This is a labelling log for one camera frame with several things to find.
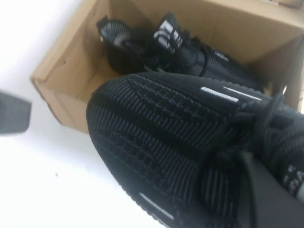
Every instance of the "shoe tongue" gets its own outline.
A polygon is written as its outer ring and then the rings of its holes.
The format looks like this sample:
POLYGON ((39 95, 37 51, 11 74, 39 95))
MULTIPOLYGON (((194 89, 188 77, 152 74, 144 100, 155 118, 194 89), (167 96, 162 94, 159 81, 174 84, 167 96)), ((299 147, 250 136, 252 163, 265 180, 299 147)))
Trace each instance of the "shoe tongue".
POLYGON ((191 48, 191 46, 182 45, 184 40, 179 34, 179 25, 175 16, 172 13, 167 13, 158 25, 158 30, 154 33, 154 38, 163 47, 171 51, 175 51, 172 47, 170 38, 173 33, 173 37, 176 40, 176 44, 180 49, 181 57, 183 58, 183 64, 186 67, 190 67, 195 63, 197 53, 191 48))

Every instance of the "white surface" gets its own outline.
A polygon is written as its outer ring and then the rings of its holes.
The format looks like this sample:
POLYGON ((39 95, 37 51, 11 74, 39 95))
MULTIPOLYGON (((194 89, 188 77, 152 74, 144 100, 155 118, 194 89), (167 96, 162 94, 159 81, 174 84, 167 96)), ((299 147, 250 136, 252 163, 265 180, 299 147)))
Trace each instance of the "white surface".
POLYGON ((88 135, 60 126, 29 82, 78 3, 0 0, 0 89, 33 102, 29 130, 0 137, 0 227, 161 227, 118 186, 88 135))

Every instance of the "shoe box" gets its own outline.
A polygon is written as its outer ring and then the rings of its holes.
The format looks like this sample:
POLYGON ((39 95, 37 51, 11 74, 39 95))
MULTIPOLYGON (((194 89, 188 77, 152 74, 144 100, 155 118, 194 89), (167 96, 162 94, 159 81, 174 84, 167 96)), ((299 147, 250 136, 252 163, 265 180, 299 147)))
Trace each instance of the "shoe box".
POLYGON ((82 0, 31 77, 62 125, 87 133, 86 106, 92 92, 120 76, 107 62, 96 22, 108 15, 154 29, 168 11, 191 36, 248 66, 267 94, 286 88, 285 102, 301 111, 302 10, 259 0, 82 0))

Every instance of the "black object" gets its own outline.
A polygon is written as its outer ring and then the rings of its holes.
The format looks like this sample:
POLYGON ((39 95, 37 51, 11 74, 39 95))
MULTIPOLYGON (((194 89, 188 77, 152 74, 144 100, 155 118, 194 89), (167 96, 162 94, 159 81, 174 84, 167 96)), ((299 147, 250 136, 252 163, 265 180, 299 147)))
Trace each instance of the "black object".
POLYGON ((0 92, 0 134, 22 133, 29 127, 31 103, 0 92))
POLYGON ((104 17, 97 23, 107 45, 111 67, 122 75, 143 71, 181 73, 214 78, 263 92, 258 78, 228 55, 181 31, 175 16, 167 13, 155 32, 128 27, 104 17))
POLYGON ((118 183, 168 227, 303 227, 304 116, 280 95, 146 72, 100 86, 87 122, 118 183))

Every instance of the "brown cardboard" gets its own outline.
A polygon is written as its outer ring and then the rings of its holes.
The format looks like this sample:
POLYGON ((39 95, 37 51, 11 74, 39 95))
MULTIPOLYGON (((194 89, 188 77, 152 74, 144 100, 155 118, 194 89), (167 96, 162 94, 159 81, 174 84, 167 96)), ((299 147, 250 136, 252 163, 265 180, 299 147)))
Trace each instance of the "brown cardboard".
POLYGON ((108 65, 95 23, 105 15, 153 28, 173 12, 183 28, 248 65, 268 93, 287 85, 286 103, 301 110, 304 12, 253 0, 83 0, 31 80, 56 118, 87 132, 91 93, 119 76, 108 65))
POLYGON ((272 0, 272 1, 293 8, 300 8, 303 4, 303 0, 272 0))

